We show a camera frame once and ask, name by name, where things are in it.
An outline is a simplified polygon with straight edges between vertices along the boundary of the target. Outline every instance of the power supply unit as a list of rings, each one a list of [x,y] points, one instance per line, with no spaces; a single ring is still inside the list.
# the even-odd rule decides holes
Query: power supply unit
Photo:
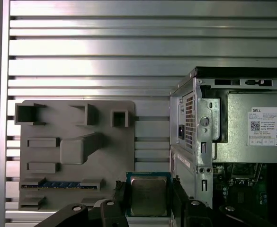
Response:
[[[266,218],[277,164],[277,69],[196,67],[170,92],[170,170],[188,196]]]

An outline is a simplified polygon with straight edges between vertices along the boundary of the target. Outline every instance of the barcode sticker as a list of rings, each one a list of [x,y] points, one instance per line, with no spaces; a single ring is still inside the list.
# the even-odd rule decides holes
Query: barcode sticker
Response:
[[[248,112],[248,145],[277,146],[277,107],[254,107]]]

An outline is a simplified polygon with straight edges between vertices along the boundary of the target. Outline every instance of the screw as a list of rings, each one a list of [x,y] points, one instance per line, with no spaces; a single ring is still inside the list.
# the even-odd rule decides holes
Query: screw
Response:
[[[207,118],[207,117],[202,117],[202,118],[200,119],[200,123],[201,123],[202,126],[208,126],[209,123],[210,123],[210,119]]]
[[[192,201],[191,204],[192,204],[193,206],[198,206],[200,203],[199,203],[198,201]]]
[[[225,209],[227,210],[227,211],[235,211],[235,208],[234,207],[225,207]]]
[[[81,207],[73,207],[73,210],[74,211],[79,211],[79,210],[81,210]]]

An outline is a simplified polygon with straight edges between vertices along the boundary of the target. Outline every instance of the rectangular slot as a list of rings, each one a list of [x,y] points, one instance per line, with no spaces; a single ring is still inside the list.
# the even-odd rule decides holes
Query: rectangular slot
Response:
[[[27,146],[31,148],[56,148],[59,144],[58,137],[32,137],[27,140]]]
[[[97,124],[98,112],[94,106],[90,104],[84,104],[84,105],[71,105],[71,107],[79,109],[83,114],[83,118],[80,119],[78,122],[76,122],[77,126],[88,126],[88,125]]]
[[[206,154],[206,142],[201,143],[201,153]]]
[[[112,110],[111,127],[129,127],[129,112]]]
[[[55,174],[57,163],[27,163],[27,171],[33,174]]]
[[[26,178],[20,184],[21,185],[40,185],[45,182],[45,178]]]
[[[21,187],[24,189],[97,189],[97,186],[81,185],[77,181],[42,181],[38,185],[23,182]]]
[[[84,179],[80,183],[81,186],[92,187],[97,191],[100,191],[100,189],[104,186],[104,184],[105,182],[103,179]]]
[[[183,124],[178,126],[178,138],[181,140],[185,139],[185,126]]]
[[[240,85],[240,79],[215,79],[215,85]]]
[[[203,192],[207,191],[207,180],[201,181],[201,191],[203,191]]]
[[[23,201],[21,201],[20,208],[31,210],[31,211],[38,211],[40,208],[40,205],[45,201],[45,197],[42,198],[25,198]]]
[[[45,125],[39,121],[39,109],[46,107],[40,104],[16,104],[15,124]]]

